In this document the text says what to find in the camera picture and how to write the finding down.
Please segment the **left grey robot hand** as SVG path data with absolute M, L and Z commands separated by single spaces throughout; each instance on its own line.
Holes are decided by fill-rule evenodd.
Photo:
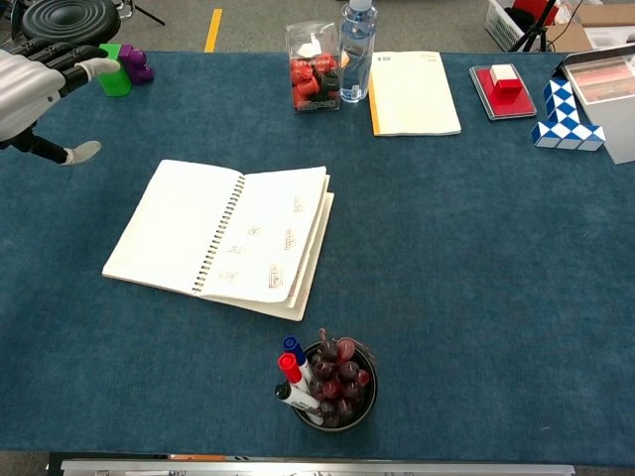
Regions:
M 61 166 L 83 164 L 101 149 L 98 141 L 62 147 L 34 133 L 37 121 L 62 98 L 120 63 L 94 46 L 31 39 L 1 51 L 1 148 L 12 147 Z

